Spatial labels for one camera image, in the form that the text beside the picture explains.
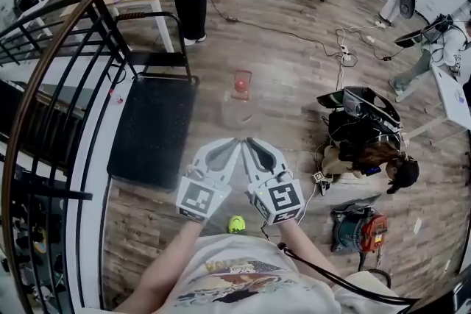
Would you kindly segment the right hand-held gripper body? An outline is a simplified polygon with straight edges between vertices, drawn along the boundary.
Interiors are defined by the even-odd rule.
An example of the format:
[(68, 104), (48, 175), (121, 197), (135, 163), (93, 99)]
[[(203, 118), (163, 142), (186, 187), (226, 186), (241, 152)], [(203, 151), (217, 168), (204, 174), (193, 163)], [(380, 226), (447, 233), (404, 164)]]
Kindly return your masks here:
[(269, 226), (295, 219), (305, 208), (300, 181), (291, 171), (283, 171), (264, 182), (251, 183), (248, 195), (251, 205)]

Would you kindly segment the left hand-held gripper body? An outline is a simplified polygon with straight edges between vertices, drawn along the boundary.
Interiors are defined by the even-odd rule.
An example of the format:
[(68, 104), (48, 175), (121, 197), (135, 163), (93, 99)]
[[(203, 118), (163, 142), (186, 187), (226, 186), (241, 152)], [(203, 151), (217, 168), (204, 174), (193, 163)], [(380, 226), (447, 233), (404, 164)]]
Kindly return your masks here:
[(219, 209), (232, 189), (227, 182), (189, 165), (177, 189), (177, 214), (188, 220), (205, 224)]

